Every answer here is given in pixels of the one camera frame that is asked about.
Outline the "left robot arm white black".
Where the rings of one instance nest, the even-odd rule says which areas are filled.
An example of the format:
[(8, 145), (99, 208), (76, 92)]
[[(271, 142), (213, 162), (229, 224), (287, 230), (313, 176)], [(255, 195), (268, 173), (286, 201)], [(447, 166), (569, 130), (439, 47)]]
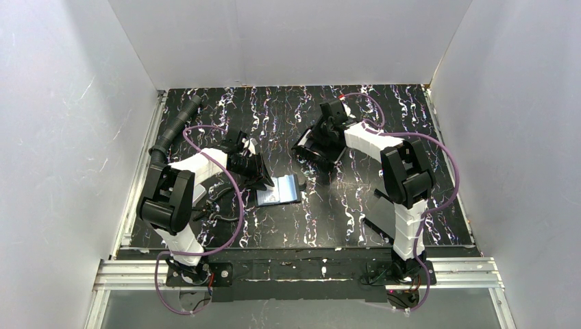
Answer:
[(244, 176), (247, 186), (262, 191), (274, 183), (261, 153), (240, 130), (228, 130), (214, 147), (168, 164), (166, 155), (176, 136), (176, 131), (165, 132), (150, 149), (136, 214), (163, 238), (178, 264), (196, 267), (204, 251), (189, 224), (196, 186), (222, 172)]

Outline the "black plastic tray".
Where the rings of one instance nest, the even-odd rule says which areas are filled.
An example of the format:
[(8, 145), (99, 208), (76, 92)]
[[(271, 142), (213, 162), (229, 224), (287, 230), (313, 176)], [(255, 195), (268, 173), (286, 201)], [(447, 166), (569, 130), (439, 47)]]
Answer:
[(300, 160), (307, 160), (320, 170), (331, 171), (341, 160), (347, 150), (345, 145), (328, 141), (319, 136), (314, 126), (310, 126), (291, 147)]

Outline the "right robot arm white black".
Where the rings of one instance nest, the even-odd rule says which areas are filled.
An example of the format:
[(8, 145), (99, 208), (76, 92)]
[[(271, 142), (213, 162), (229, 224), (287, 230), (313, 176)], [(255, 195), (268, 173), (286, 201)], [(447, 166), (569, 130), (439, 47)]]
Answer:
[(382, 165), (386, 198), (395, 207), (395, 236), (389, 274), (413, 278), (425, 260), (421, 216), (436, 182), (421, 141), (405, 141), (348, 116), (340, 99), (319, 105), (321, 116), (294, 146), (327, 167), (347, 149), (360, 151)]

